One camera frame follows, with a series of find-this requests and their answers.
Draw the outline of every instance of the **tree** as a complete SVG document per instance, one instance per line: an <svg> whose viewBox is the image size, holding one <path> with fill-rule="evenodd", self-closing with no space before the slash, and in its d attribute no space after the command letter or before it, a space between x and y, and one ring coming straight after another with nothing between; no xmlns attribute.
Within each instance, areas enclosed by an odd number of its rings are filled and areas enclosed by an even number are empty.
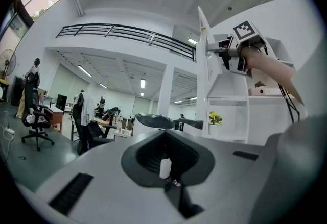
<svg viewBox="0 0 327 224"><path fill-rule="evenodd" d="M45 11L46 9L41 9L40 11L38 11L39 12L38 15L32 15L31 18L33 19L33 21L36 21L36 19L39 18L42 15L42 13L44 13Z"/></svg>

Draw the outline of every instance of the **power strip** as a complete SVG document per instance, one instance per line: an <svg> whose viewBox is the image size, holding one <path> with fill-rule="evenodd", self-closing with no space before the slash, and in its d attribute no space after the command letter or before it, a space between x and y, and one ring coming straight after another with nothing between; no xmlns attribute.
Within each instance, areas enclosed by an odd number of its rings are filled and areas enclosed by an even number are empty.
<svg viewBox="0 0 327 224"><path fill-rule="evenodd" d="M8 127L5 127L5 131L8 132L11 135L15 134L15 131L13 129L11 129L11 128L8 128Z"/></svg>

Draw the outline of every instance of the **black railing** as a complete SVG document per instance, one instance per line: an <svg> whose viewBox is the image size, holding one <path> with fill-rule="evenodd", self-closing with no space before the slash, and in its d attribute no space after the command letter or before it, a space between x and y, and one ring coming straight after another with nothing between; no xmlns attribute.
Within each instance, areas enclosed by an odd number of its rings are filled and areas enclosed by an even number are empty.
<svg viewBox="0 0 327 224"><path fill-rule="evenodd" d="M169 36L145 30L142 28L123 26L111 23L84 23L64 26L56 36L101 35L103 37L119 37L146 43L169 50L195 61L195 47L183 43Z"/></svg>

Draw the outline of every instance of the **black office chair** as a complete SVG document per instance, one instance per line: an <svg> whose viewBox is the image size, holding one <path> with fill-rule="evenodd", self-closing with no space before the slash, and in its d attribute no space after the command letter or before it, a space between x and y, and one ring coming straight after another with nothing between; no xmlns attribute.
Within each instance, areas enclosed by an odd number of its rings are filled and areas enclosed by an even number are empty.
<svg viewBox="0 0 327 224"><path fill-rule="evenodd" d="M29 78L25 83L25 109L24 109L24 114L21 118L22 123L26 127L31 126L34 130L33 131L29 130L30 135L22 137L21 141L22 143L25 143L25 139L36 137L36 148L38 151L40 151L41 148L39 147L38 144L38 138L48 140L51 142L52 145L54 145L55 143L51 139L43 136L43 135L47 136L47 133L43 131L43 128L49 128L51 122L50 122L50 118L48 118L44 113L41 112L42 108L47 108L47 107L39 104L38 91L37 89L33 88L33 86L37 86L37 84L35 84L35 80L38 80L38 77L35 77L32 74L31 76L29 76ZM28 123L26 121L27 116L30 114L30 108L33 109L33 114L35 115L35 120L33 123ZM38 122L40 116L43 116L47 120L47 122Z"/></svg>
<svg viewBox="0 0 327 224"><path fill-rule="evenodd" d="M83 154L85 151L110 142L114 142L112 139L107 139L107 135L110 129L117 129L116 126L103 126L106 128L103 133L96 122L91 122L87 126L81 125L81 116L83 109L84 98L83 94L79 94L77 103L73 106L73 117L75 126L80 138L77 146L78 155Z"/></svg>

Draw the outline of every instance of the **fluorescent light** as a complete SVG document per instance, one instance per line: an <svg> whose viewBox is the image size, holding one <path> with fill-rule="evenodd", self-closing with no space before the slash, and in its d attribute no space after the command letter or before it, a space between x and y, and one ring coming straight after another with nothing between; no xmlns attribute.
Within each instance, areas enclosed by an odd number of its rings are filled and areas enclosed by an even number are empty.
<svg viewBox="0 0 327 224"><path fill-rule="evenodd" d="M87 76L92 77L92 75L87 70L85 70L81 65L79 65L78 68L80 68L82 72L84 72Z"/></svg>
<svg viewBox="0 0 327 224"><path fill-rule="evenodd" d="M107 87L107 86L104 86L102 83L99 83L99 84L100 84L100 86L102 86L103 88L108 89L108 87Z"/></svg>
<svg viewBox="0 0 327 224"><path fill-rule="evenodd" d="M197 41L194 41L193 39L189 39L189 42L192 43L192 44L197 44L198 42Z"/></svg>
<svg viewBox="0 0 327 224"><path fill-rule="evenodd" d="M141 88L142 88L142 89L145 88L145 79L141 79Z"/></svg>

